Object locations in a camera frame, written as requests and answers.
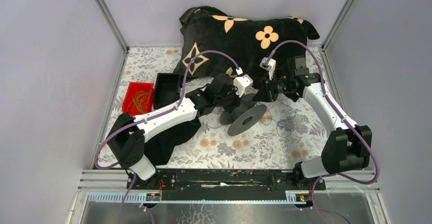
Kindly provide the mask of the grey perforated spool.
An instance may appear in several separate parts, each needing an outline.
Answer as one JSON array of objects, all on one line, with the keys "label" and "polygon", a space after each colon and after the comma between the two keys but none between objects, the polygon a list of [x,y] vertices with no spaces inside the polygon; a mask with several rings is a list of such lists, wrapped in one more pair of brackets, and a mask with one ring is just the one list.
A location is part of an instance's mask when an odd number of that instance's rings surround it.
[{"label": "grey perforated spool", "polygon": [[254,96],[255,94],[253,93],[246,94],[241,99],[239,106],[232,112],[225,110],[220,115],[219,123],[221,125],[229,125],[227,131],[229,136],[239,135],[247,131],[258,123],[266,113],[266,105],[257,105],[257,102],[253,101]]}]

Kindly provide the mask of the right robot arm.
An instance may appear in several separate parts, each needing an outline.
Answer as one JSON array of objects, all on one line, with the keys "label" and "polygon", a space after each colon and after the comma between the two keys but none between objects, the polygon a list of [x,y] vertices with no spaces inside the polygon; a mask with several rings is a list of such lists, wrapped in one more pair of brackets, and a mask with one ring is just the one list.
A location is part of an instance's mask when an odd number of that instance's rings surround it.
[{"label": "right robot arm", "polygon": [[289,60],[291,71],[288,76],[277,78],[274,59],[264,57],[259,66],[266,70],[262,87],[255,101],[273,102],[279,94],[296,102],[304,99],[323,123],[327,141],[319,157],[296,164],[292,182],[296,188],[305,189],[312,178],[360,170],[368,167],[372,132],[368,126],[359,126],[337,104],[326,91],[321,75],[310,73],[305,57]]}]

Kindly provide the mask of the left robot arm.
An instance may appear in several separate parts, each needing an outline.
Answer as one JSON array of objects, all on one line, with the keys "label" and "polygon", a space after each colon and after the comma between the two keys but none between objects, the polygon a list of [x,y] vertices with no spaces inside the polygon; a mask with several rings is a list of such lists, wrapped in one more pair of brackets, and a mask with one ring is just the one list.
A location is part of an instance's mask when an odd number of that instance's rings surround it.
[{"label": "left robot arm", "polygon": [[247,75],[236,78],[220,75],[210,84],[183,93],[178,101],[153,112],[136,117],[122,114],[105,143],[120,167],[134,172],[139,183],[151,189],[157,185],[158,176],[155,165],[145,155],[145,144],[172,127],[211,113],[216,107],[237,106],[252,84]]}]

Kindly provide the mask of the floral table mat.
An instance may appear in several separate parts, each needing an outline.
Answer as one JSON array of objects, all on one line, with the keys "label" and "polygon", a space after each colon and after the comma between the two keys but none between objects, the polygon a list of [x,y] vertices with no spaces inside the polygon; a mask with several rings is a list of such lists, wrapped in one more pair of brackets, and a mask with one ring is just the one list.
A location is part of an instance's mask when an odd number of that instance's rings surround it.
[{"label": "floral table mat", "polygon": [[[110,112],[110,130],[122,113],[130,82],[155,82],[157,73],[171,72],[181,57],[179,47],[133,47],[129,50]],[[280,95],[267,104],[263,118],[246,132],[229,136],[219,123],[220,108],[200,118],[201,127],[188,142],[176,146],[167,163],[177,169],[291,169],[295,163],[318,156],[326,131],[304,100]]]}]

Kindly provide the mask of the black flower-pattern plush blanket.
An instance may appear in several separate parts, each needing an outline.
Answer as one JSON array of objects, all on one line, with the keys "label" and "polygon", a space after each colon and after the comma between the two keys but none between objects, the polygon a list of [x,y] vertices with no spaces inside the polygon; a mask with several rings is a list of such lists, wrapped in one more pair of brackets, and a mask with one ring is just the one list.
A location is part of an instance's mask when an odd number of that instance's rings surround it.
[{"label": "black flower-pattern plush blanket", "polygon": [[210,6],[187,9],[179,18],[183,35],[181,58],[174,68],[188,79],[227,74],[236,77],[236,67],[226,57],[207,53],[216,50],[232,57],[252,80],[254,89],[262,86],[268,74],[259,66],[264,57],[281,42],[317,40],[320,35],[314,25],[297,17],[270,20],[250,20],[233,17]]}]

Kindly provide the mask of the black plastic box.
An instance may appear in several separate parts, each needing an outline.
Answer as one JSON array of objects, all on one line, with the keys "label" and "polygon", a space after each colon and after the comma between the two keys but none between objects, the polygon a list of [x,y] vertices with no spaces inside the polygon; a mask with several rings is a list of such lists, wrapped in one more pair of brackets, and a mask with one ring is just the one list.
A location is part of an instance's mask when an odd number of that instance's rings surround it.
[{"label": "black plastic box", "polygon": [[153,93],[153,108],[160,109],[180,99],[180,75],[158,73]]}]

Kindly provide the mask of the red plastic box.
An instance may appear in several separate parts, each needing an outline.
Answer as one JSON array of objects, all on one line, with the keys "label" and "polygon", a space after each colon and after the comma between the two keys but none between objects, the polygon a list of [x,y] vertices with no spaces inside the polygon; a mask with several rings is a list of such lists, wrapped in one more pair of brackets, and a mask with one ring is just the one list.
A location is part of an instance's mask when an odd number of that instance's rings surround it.
[{"label": "red plastic box", "polygon": [[152,111],[153,83],[130,82],[122,104],[122,112],[130,116],[142,115]]}]

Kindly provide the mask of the black cloth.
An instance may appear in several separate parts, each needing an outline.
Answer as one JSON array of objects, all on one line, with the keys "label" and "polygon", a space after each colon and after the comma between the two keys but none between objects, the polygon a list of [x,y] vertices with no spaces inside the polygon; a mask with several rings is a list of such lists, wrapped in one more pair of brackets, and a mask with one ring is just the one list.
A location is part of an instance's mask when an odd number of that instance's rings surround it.
[{"label": "black cloth", "polygon": [[176,146],[186,143],[201,127],[199,119],[169,128],[145,143],[144,155],[155,165],[166,165]]}]

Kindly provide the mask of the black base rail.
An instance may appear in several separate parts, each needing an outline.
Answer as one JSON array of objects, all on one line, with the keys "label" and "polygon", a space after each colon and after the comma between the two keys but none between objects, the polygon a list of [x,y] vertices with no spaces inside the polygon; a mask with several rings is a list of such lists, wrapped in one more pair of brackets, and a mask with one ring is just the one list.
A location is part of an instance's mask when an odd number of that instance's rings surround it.
[{"label": "black base rail", "polygon": [[148,180],[128,173],[127,187],[154,190],[163,201],[308,202],[324,180],[294,170],[161,169]]}]

